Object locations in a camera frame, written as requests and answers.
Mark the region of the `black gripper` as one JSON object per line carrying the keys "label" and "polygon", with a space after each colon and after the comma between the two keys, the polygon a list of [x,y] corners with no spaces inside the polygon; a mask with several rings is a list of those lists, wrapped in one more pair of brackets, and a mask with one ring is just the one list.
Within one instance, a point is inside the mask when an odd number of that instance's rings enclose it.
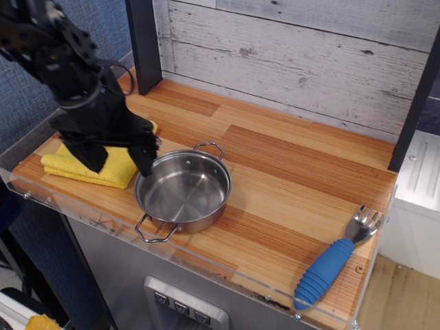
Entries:
{"label": "black gripper", "polygon": [[89,170],[99,173],[107,160],[106,146],[128,148],[143,177],[152,173],[162,140],[153,124],[132,113],[122,92],[97,91],[72,98],[54,98],[63,112],[50,121],[67,150]]}

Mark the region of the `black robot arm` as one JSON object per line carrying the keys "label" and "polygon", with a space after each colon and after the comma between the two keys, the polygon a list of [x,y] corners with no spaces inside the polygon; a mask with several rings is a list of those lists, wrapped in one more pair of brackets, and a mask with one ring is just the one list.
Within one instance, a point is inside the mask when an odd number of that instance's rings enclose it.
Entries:
{"label": "black robot arm", "polygon": [[1,2],[1,55],[47,85],[64,111],[51,119],[70,153],[99,173],[108,146],[128,150],[139,172],[151,174],[160,139],[148,120],[128,110],[111,71],[96,58],[96,44],[54,1]]}

